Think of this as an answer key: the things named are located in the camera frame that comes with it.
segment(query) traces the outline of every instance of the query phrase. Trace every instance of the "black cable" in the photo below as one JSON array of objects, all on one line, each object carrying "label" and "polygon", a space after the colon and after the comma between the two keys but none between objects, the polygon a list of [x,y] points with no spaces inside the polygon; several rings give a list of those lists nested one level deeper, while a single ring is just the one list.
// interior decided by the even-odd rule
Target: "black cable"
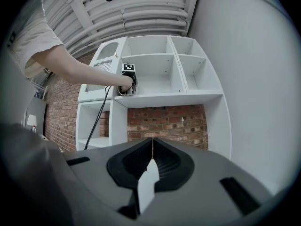
[{"label": "black cable", "polygon": [[107,86],[107,87],[105,88],[105,98],[104,98],[102,107],[101,107],[100,110],[99,110],[99,113],[98,113],[98,115],[97,115],[97,118],[96,118],[96,121],[95,121],[95,123],[94,123],[94,126],[93,126],[93,128],[92,128],[92,130],[91,130],[91,132],[90,132],[90,135],[89,135],[89,137],[88,137],[88,140],[87,140],[87,142],[86,142],[86,145],[85,145],[85,149],[84,149],[84,150],[87,150],[88,145],[89,145],[89,142],[90,142],[90,139],[91,139],[91,136],[92,136],[92,134],[93,134],[93,132],[94,132],[94,130],[95,130],[95,127],[96,127],[96,125],[97,125],[97,123],[98,123],[98,121],[99,121],[99,118],[100,118],[100,116],[101,116],[101,114],[102,114],[102,112],[103,112],[103,108],[104,108],[104,105],[105,105],[105,101],[107,100],[107,96],[108,96],[109,90],[111,89],[111,86],[110,86],[109,89],[108,89],[108,91],[107,91],[107,88],[108,88],[108,87],[109,87],[109,86]]}]

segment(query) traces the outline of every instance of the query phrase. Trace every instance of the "person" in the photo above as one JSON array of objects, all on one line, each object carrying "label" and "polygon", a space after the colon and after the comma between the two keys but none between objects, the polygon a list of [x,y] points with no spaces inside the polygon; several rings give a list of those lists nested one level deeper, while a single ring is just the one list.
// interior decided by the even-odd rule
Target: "person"
[{"label": "person", "polygon": [[123,92],[133,84],[128,76],[87,66],[72,57],[48,26],[42,0],[28,0],[23,6],[11,27],[8,48],[26,78],[47,68],[71,84],[121,86]]}]

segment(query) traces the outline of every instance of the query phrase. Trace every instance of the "forearm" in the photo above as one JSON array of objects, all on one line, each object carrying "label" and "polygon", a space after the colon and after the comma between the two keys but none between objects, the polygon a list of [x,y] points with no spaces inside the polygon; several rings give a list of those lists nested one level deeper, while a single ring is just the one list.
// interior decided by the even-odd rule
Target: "forearm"
[{"label": "forearm", "polygon": [[127,78],[87,66],[73,58],[63,45],[32,56],[40,65],[72,84],[124,86]]}]

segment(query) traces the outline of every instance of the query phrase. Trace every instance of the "white cabinet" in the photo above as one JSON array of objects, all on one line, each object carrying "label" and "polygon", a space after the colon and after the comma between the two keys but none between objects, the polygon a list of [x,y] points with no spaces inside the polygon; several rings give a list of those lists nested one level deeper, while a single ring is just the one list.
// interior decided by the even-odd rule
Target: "white cabinet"
[{"label": "white cabinet", "polygon": [[[210,60],[195,39],[153,35],[120,38],[101,44],[90,66],[120,74],[134,64],[138,86],[133,96],[112,87],[103,111],[110,111],[109,136],[99,124],[89,148],[127,142],[127,109],[204,104],[209,150],[229,157],[231,127],[226,98]],[[104,86],[82,85],[76,124],[77,150],[83,150],[105,97]]]}]

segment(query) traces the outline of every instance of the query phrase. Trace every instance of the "ceiling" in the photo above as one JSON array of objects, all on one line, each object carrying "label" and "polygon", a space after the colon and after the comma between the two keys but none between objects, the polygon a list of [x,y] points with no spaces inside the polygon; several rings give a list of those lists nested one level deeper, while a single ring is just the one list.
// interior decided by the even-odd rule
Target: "ceiling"
[{"label": "ceiling", "polygon": [[185,36],[195,4],[196,0],[43,0],[48,25],[74,57],[118,37]]}]

